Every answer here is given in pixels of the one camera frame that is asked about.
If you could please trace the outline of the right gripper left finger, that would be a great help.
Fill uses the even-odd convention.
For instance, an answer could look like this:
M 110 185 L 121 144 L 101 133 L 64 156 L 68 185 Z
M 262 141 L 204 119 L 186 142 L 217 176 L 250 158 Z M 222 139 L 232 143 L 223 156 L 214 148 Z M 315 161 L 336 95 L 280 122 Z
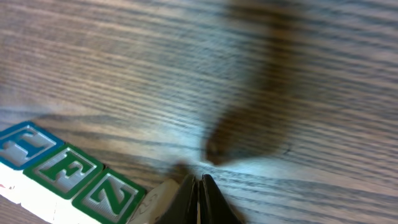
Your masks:
M 170 206 L 155 224 L 197 224 L 198 184 L 193 174 L 187 175 Z

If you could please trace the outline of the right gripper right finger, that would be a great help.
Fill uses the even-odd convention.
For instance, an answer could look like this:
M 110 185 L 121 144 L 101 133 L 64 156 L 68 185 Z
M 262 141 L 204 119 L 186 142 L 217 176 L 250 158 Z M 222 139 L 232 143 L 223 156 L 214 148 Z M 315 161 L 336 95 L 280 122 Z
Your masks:
M 199 181 L 201 224 L 242 224 L 210 174 Z

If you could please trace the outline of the red picture wooden block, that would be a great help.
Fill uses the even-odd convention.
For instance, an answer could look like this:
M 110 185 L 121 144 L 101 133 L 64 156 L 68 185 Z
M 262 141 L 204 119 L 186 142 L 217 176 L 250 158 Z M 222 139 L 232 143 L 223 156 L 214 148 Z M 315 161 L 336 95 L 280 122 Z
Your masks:
M 145 195 L 143 187 L 107 168 L 70 203 L 59 204 L 54 222 L 125 224 Z

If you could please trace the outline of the red Y wooden block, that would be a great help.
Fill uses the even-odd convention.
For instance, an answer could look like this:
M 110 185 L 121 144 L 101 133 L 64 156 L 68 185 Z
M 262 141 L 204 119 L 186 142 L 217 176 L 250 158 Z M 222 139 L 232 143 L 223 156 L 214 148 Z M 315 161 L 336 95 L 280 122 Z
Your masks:
M 154 224 L 169 207 L 180 185 L 167 179 L 152 189 L 138 206 L 128 224 Z

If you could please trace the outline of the dotted pattern wooden block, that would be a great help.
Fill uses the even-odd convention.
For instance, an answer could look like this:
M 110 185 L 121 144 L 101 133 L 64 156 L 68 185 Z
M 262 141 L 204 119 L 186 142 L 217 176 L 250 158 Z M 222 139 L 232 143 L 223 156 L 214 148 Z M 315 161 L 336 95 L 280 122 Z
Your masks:
M 80 212 L 72 200 L 104 164 L 80 148 L 65 144 L 23 171 L 30 189 L 22 206 L 50 223 L 77 223 Z

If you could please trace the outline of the brown animal wooden block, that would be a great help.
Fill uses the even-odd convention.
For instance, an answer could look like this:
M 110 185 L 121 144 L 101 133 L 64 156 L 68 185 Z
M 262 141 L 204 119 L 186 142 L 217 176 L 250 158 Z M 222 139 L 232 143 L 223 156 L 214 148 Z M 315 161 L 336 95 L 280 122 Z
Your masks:
M 1 131 L 1 195 L 21 203 L 23 171 L 62 145 L 64 141 L 31 121 Z

